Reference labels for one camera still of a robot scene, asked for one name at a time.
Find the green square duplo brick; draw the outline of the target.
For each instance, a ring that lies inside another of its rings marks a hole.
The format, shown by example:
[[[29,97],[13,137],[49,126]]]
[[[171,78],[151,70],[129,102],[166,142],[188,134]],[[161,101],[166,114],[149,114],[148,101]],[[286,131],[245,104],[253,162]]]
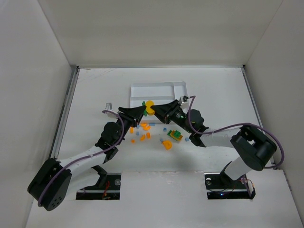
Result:
[[[174,132],[175,132],[174,130],[170,130],[168,131],[167,135],[170,136],[171,138],[175,138]]]

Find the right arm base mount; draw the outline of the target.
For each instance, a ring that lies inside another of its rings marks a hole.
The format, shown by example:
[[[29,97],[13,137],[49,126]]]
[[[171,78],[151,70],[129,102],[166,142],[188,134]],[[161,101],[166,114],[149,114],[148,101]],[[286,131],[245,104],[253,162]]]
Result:
[[[255,186],[246,175],[230,180],[219,172],[206,172],[204,178],[209,200],[252,200],[256,196]]]

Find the yellow long duplo brick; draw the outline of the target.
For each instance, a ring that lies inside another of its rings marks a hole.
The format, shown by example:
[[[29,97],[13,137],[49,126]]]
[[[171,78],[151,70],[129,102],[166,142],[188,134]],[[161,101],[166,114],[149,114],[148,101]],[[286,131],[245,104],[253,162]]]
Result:
[[[173,139],[176,141],[181,141],[183,138],[183,135],[181,134],[181,132],[179,132],[177,130],[174,132],[174,136],[175,136],[175,138],[173,138]]]

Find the yellow rounded ladybug brick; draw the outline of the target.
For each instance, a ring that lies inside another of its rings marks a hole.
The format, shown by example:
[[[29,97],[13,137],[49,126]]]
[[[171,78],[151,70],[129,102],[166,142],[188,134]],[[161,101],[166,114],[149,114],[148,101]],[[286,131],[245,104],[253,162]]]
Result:
[[[154,115],[155,114],[155,111],[152,109],[152,106],[154,106],[154,102],[152,100],[148,100],[145,103],[145,106],[146,106],[146,112],[147,112],[148,115]]]

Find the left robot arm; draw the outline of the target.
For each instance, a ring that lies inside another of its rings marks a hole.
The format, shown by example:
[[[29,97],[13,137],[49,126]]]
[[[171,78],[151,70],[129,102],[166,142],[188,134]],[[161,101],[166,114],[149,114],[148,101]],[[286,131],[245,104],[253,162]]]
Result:
[[[76,176],[110,161],[118,152],[131,127],[136,127],[144,116],[146,106],[119,107],[116,122],[108,122],[97,143],[76,156],[63,159],[47,159],[28,186],[28,193],[37,200],[38,206],[52,211],[65,198],[71,181]]]

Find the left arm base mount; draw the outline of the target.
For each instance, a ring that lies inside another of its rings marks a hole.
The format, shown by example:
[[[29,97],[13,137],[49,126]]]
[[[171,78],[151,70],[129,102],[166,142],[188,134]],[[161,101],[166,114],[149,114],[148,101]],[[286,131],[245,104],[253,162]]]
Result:
[[[119,200],[121,173],[108,173],[101,166],[94,166],[99,179],[94,185],[87,186],[76,192],[76,200]]]

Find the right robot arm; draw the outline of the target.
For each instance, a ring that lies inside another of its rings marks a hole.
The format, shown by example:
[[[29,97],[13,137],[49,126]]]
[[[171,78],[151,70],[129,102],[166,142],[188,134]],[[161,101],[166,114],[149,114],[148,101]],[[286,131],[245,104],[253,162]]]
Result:
[[[228,147],[238,153],[238,158],[229,162],[215,180],[206,180],[211,190],[228,189],[243,180],[250,171],[262,171],[277,149],[282,146],[267,130],[251,123],[233,124],[217,130],[204,125],[200,111],[189,108],[185,113],[181,102],[153,105],[154,115],[164,124],[174,122],[190,133],[190,141],[198,147]]]

